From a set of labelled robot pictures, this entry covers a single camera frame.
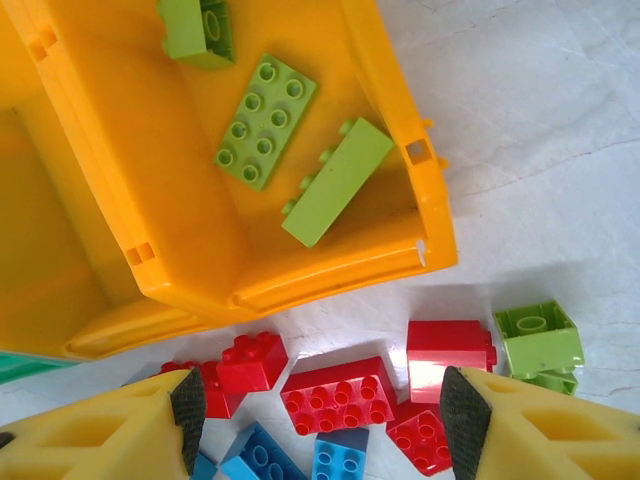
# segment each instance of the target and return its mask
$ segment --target green duplo brick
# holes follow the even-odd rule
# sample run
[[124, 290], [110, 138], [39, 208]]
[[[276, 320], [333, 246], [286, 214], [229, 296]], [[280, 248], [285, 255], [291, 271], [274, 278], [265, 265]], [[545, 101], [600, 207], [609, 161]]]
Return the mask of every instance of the green duplo brick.
[[229, 8], [223, 0], [160, 0], [167, 37], [162, 47], [174, 60], [203, 69], [233, 65]]
[[251, 77], [215, 162], [264, 190], [316, 91], [316, 84], [271, 55]]
[[340, 129], [342, 143], [320, 156], [324, 167], [300, 184], [303, 194], [282, 210], [282, 227], [313, 247], [394, 147], [393, 141], [360, 118]]
[[535, 377], [522, 381], [565, 395], [573, 395], [578, 388], [578, 379], [572, 373], [540, 372]]
[[511, 376], [527, 379], [549, 370], [564, 374], [584, 364], [578, 330], [555, 300], [496, 312], [494, 319]]
[[0, 353], [0, 384], [18, 380], [20, 378], [37, 375], [38, 373], [70, 367], [75, 362], [64, 362], [28, 355], [9, 355]]

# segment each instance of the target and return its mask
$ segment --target blue block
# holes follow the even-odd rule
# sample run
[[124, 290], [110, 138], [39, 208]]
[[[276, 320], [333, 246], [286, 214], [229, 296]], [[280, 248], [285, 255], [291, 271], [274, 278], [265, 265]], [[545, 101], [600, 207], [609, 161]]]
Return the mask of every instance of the blue block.
[[220, 469], [231, 480], [307, 478], [258, 422], [238, 434]]
[[360, 480], [364, 477], [369, 430], [354, 428], [319, 433], [312, 480]]
[[191, 480], [211, 480], [218, 472], [218, 467], [202, 452], [198, 452], [196, 466], [193, 469]]

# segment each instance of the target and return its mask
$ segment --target yellow plastic bin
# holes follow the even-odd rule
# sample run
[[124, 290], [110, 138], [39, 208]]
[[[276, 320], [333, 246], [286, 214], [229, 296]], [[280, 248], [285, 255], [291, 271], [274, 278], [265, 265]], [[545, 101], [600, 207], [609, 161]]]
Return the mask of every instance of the yellow plastic bin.
[[[154, 0], [2, 2], [147, 297], [218, 327], [456, 263], [446, 162], [426, 134], [429, 122], [374, 0], [229, 0], [236, 63], [215, 71], [163, 53]], [[258, 193], [213, 157], [264, 53], [318, 91]], [[398, 148], [307, 249], [281, 228], [280, 211], [353, 117], [387, 130]], [[92, 337], [76, 335], [70, 350], [94, 357], [117, 350], [98, 347], [111, 341], [111, 322], [122, 322], [116, 317], [87, 327]], [[157, 337], [146, 330], [128, 346]]]
[[207, 328], [140, 293], [2, 8], [0, 44], [0, 351], [91, 359]]

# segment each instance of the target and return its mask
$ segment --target red duplo brick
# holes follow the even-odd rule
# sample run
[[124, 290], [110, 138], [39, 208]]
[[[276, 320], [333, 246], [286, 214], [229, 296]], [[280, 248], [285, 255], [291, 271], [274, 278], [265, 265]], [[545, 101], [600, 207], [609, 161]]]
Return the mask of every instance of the red duplo brick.
[[387, 435], [423, 475], [430, 477], [451, 468], [438, 405], [410, 400], [398, 405], [396, 419], [387, 425]]
[[218, 377], [227, 393], [266, 392], [273, 388], [288, 362], [280, 335], [241, 335], [233, 341], [233, 347], [222, 353]]
[[396, 406], [381, 357], [291, 375], [280, 396], [299, 435], [389, 422]]
[[217, 362], [198, 362], [174, 363], [168, 362], [162, 365], [162, 373], [172, 372], [174, 370], [191, 370], [192, 368], [200, 368], [202, 374], [202, 382], [204, 383], [204, 393], [207, 399], [207, 418], [224, 418], [233, 417], [246, 394], [229, 394], [223, 391], [218, 375], [216, 373]]
[[409, 322], [409, 388], [414, 403], [440, 403], [449, 366], [493, 371], [497, 363], [491, 333], [478, 320]]

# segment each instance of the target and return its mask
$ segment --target white surface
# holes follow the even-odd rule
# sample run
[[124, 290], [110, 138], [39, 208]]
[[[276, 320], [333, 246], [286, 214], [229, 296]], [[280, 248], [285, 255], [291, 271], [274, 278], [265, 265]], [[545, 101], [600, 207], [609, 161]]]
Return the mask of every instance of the white surface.
[[[292, 358], [387, 351], [404, 390], [407, 320], [482, 318], [556, 298], [587, 357], [578, 396], [640, 413], [640, 3], [384, 0], [389, 33], [447, 171], [460, 265], [329, 298], [254, 324], [0, 386], [0, 424], [121, 385], [149, 362], [220, 353], [272, 328]], [[256, 418], [308, 471], [277, 394], [210, 422], [220, 460]], [[367, 478], [421, 478], [374, 427]], [[452, 478], [450, 473], [442, 478]]]

